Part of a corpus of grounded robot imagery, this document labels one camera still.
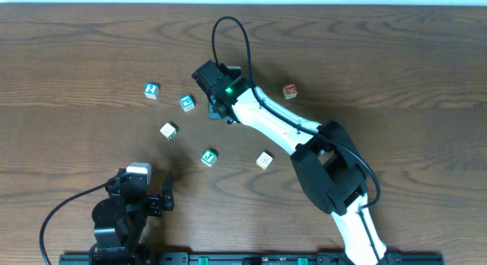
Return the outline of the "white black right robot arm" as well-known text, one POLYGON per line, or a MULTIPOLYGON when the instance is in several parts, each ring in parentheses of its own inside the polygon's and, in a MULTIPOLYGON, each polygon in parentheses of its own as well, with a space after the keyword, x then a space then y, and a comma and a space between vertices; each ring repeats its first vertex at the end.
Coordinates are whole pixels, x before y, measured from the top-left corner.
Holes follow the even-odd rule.
POLYGON ((376 178, 343 127, 292 113, 241 74, 208 61, 194 71, 214 113, 252 127, 283 148, 307 198, 333 217, 353 264, 384 264, 387 248, 369 212, 367 179, 376 178))

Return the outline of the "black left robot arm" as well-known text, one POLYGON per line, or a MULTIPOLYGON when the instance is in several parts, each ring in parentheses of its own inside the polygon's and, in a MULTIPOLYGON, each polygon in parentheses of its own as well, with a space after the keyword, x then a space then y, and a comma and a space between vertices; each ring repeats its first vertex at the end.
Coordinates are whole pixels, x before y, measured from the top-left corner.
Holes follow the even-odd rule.
POLYGON ((148 174, 120 168, 104 185, 109 197, 92 211, 97 243, 88 252, 89 264, 156 264, 157 255, 139 240, 149 216, 161 217, 174 208, 173 175, 168 174, 157 195, 148 193, 148 174))

